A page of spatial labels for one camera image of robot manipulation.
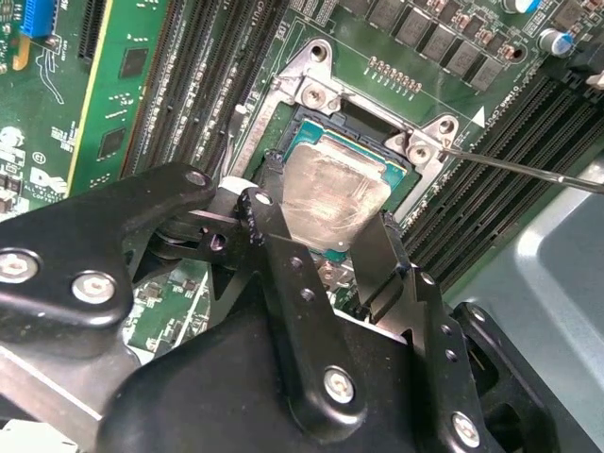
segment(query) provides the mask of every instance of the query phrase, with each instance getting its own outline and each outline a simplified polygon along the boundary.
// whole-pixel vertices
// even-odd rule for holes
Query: screw
[[[434,281],[434,278],[432,278],[429,274],[422,272],[421,276],[428,285],[436,284],[436,282]]]
[[[455,432],[460,436],[461,441],[468,445],[470,448],[476,448],[480,445],[480,436],[478,430],[467,416],[461,412],[455,412],[453,417],[453,428]]]
[[[323,383],[329,396],[338,403],[347,404],[355,395],[355,388],[350,377],[337,368],[329,368],[325,372]]]
[[[320,109],[326,102],[325,91],[317,85],[309,85],[302,92],[302,102],[309,109]]]
[[[258,192],[256,193],[256,199],[260,201],[263,205],[272,205],[273,200],[266,193]]]
[[[478,307],[471,305],[469,310],[474,315],[474,317],[476,319],[478,319],[480,322],[484,323],[487,320],[484,313]]]
[[[74,280],[72,293],[87,304],[102,304],[113,297],[115,285],[105,274],[90,272]]]
[[[0,255],[0,282],[23,283],[38,274],[36,260],[23,252]]]
[[[418,143],[417,145],[412,146],[410,148],[407,153],[407,157],[409,159],[409,162],[411,162],[413,165],[422,165],[428,162],[431,159],[432,155],[428,148],[423,146],[422,143]]]
[[[187,180],[189,182],[195,184],[196,186],[203,187],[206,185],[206,179],[200,173],[189,172],[189,173],[187,173],[187,175],[185,175],[185,177],[187,178]]]

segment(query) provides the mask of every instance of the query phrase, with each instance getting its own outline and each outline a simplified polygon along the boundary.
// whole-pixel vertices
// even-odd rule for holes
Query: chip
[[[496,33],[486,46],[487,52],[497,55],[501,46],[508,40],[508,37],[502,33]]]
[[[122,59],[120,78],[138,77],[143,74],[144,64],[147,61],[149,49],[127,49]]]
[[[580,19],[583,7],[575,0],[566,0],[558,7],[554,15],[554,24],[570,30]]]
[[[474,45],[468,41],[464,41],[445,67],[453,74],[463,77],[472,66],[472,63],[476,61],[479,53],[480,51]]]
[[[390,31],[402,10],[403,3],[400,0],[378,0],[369,15],[369,22],[378,28]]]
[[[443,7],[443,10],[439,14],[438,18],[445,24],[449,24],[460,8],[461,5],[455,0],[449,0],[449,2]]]
[[[350,9],[357,16],[364,16],[371,6],[371,0],[340,0],[340,5]]]
[[[446,50],[454,39],[455,35],[451,30],[444,28],[442,25],[438,25],[422,50],[422,54],[438,63],[443,59]]]
[[[5,183],[5,188],[7,191],[21,193],[21,179],[9,176],[7,182]]]
[[[473,39],[483,25],[484,21],[482,19],[476,16],[472,17],[468,25],[463,29],[463,36]]]
[[[12,210],[12,198],[0,198],[0,214],[6,214]]]
[[[430,20],[426,14],[413,8],[396,33],[396,39],[410,47],[415,47],[422,39]]]
[[[472,77],[470,85],[477,90],[486,92],[502,69],[503,65],[501,63],[488,58],[482,63],[482,66],[480,66],[474,77]]]
[[[120,127],[119,129],[112,130],[111,132],[107,132],[103,136],[103,141],[101,142],[101,147],[98,150],[98,158],[104,159],[107,156],[110,156],[113,153],[116,153],[122,147],[124,143],[124,138],[126,137],[126,128]]]
[[[292,236],[318,253],[342,253],[382,209],[406,170],[311,120],[284,157],[283,215]]]

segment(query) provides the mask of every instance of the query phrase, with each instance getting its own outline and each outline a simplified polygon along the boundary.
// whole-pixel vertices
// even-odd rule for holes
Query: capacitor
[[[539,35],[539,48],[554,57],[565,57],[573,49],[573,36],[555,28],[546,28]]]
[[[511,14],[530,14],[540,3],[541,0],[501,0],[503,9]]]

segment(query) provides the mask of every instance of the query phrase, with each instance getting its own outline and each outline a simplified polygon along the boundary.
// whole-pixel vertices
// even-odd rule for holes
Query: green circuit board
[[[238,30],[246,31],[234,42],[237,45],[228,47],[223,42],[235,35],[225,33],[224,27],[235,24],[233,11],[244,11],[248,4],[58,0],[52,34],[30,40],[20,32],[25,3],[0,0],[0,177],[11,178],[13,184],[0,188],[0,220],[110,184],[120,175],[179,160],[180,134],[193,151],[190,159],[181,160],[202,166],[207,157],[203,133],[220,119],[238,65],[247,55],[236,52],[238,45],[250,39],[266,5],[279,8],[279,2],[250,1],[257,9],[250,13],[251,25],[240,26]],[[415,18],[426,20],[423,38],[417,42],[407,28]],[[93,42],[85,40],[91,24],[98,26]],[[191,24],[206,34],[204,41],[191,35],[191,42],[202,43],[199,53],[189,56],[177,49]],[[522,95],[544,61],[546,52],[538,45],[542,31],[555,27],[572,35],[575,43],[591,42],[601,31],[602,7],[598,0],[544,0],[531,14],[509,14],[498,0],[292,0],[276,25],[261,67],[249,80],[235,159],[275,76],[318,38],[331,46],[332,76],[338,82],[410,125],[421,127],[443,114],[455,116],[460,127],[454,144],[469,150]],[[165,35],[170,28],[174,33]],[[436,45],[439,42],[448,45]],[[88,59],[82,56],[87,45],[92,49]],[[465,71],[458,55],[462,46],[474,53]],[[212,56],[210,49],[232,52]],[[174,74],[178,60],[184,58],[191,58],[191,72]],[[214,64],[226,63],[222,73],[210,68],[211,58]],[[206,105],[198,89],[207,77],[215,77],[212,82],[220,90],[204,92],[213,96]],[[178,100],[181,104],[167,108],[161,100],[170,87],[186,96]],[[200,99],[201,107],[211,106],[211,114],[202,116],[204,124],[193,122],[187,128]],[[151,116],[145,116],[145,106]],[[162,109],[168,111],[168,121],[154,116]],[[277,107],[243,168],[244,176],[254,175],[265,151],[278,146],[294,111],[285,104]],[[148,118],[159,120],[147,122]],[[154,134],[166,124],[173,129],[155,140]],[[153,147],[158,143],[159,151]],[[163,154],[154,160],[158,153]],[[130,158],[134,163],[125,164]],[[442,186],[454,166],[449,164],[425,199]],[[418,178],[414,172],[406,174],[396,188],[396,199],[404,198]],[[7,196],[10,203],[2,204]],[[386,208],[394,210],[395,203]],[[126,324],[129,341],[157,354],[165,344],[175,345],[202,331],[210,307],[206,275],[204,266],[185,263],[176,274],[139,289]],[[339,304],[353,293],[345,289]]]
[[[0,20],[0,36],[10,29],[0,40],[0,173],[21,187],[0,218],[118,178],[168,0],[107,1],[88,63],[86,2],[58,2],[52,35],[36,40],[19,32],[25,2],[3,0],[0,10],[8,3],[11,20]]]
[[[454,144],[469,150],[522,91],[544,61],[547,53],[538,45],[543,30],[556,27],[568,31],[576,42],[589,42],[599,35],[602,22],[600,10],[589,8],[582,10],[581,19],[574,22],[572,19],[564,20],[563,13],[567,11],[562,7],[567,4],[553,1],[542,2],[533,14],[509,14],[495,0],[461,2],[455,17],[447,22],[439,18],[435,9],[434,5],[439,2],[430,2],[432,7],[420,7],[424,2],[342,1],[337,6],[331,6],[333,11],[328,17],[324,5],[330,2],[324,2],[323,6],[316,3],[304,0],[292,2],[246,104],[250,111],[249,123],[258,114],[273,77],[286,67],[306,43],[322,38],[330,43],[333,50],[332,72],[335,79],[416,126],[428,124],[445,113],[454,115],[460,123]],[[387,27],[372,23],[372,18],[374,22],[378,21],[372,11],[380,4],[396,4],[393,7],[395,20],[387,21],[390,24]],[[354,13],[351,6],[352,10],[361,8],[364,12]],[[401,23],[404,24],[405,17],[411,17],[406,16],[411,10],[422,10],[433,23],[432,26],[438,25],[447,33],[452,33],[457,43],[471,44],[478,52],[476,61],[482,59],[486,62],[483,64],[492,65],[497,71],[496,77],[488,85],[482,85],[483,80],[476,81],[471,77],[471,70],[468,72],[470,76],[460,77],[403,43],[396,31]],[[578,14],[580,10],[578,6],[575,13]],[[473,38],[469,38],[461,29],[461,18],[469,17],[478,17],[481,23],[480,31]],[[494,36],[505,37],[505,43],[496,52],[489,51],[488,43],[485,44],[488,38],[493,39]],[[254,174],[265,150],[277,145],[293,114],[294,108],[285,104],[278,106],[243,173],[245,177]],[[239,150],[249,132],[248,128],[239,139]],[[440,187],[441,181],[448,178],[456,165],[456,161],[450,161],[448,171],[442,173],[435,186]],[[432,190],[428,190],[426,200],[431,193]],[[403,220],[403,226],[411,220],[411,216]]]

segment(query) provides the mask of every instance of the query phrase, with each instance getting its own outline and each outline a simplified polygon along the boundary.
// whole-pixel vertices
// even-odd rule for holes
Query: ram slot
[[[566,172],[601,136],[601,110],[601,99],[590,100],[542,71],[487,130],[475,152]],[[449,288],[483,253],[509,237],[548,187],[463,162],[408,228],[404,241],[411,258]]]
[[[173,0],[168,8],[158,48],[146,82],[147,96],[137,112],[135,129],[128,148],[122,177],[134,175],[148,168],[149,144],[158,124],[158,113],[163,103],[162,93],[166,90],[172,77],[176,49],[182,41],[186,3],[186,0]]]
[[[196,145],[206,132],[206,124],[211,115],[222,106],[217,106],[221,90],[225,88],[227,78],[237,71],[237,50],[244,37],[246,25],[252,18],[256,2],[234,2],[231,6],[226,25],[208,60],[208,74],[204,76],[199,92],[193,101],[191,115],[182,139],[174,150],[174,159],[194,163]]]
[[[228,123],[235,107],[244,104],[249,96],[287,8],[288,4],[285,2],[266,2],[260,16],[250,26],[247,33],[249,38],[240,50],[243,57],[238,64],[237,75],[230,89],[226,90],[224,99],[218,101],[222,107],[215,125],[210,130],[209,137],[206,140],[202,137],[202,143],[197,146],[203,150],[200,168],[210,175],[216,171],[225,151]]]

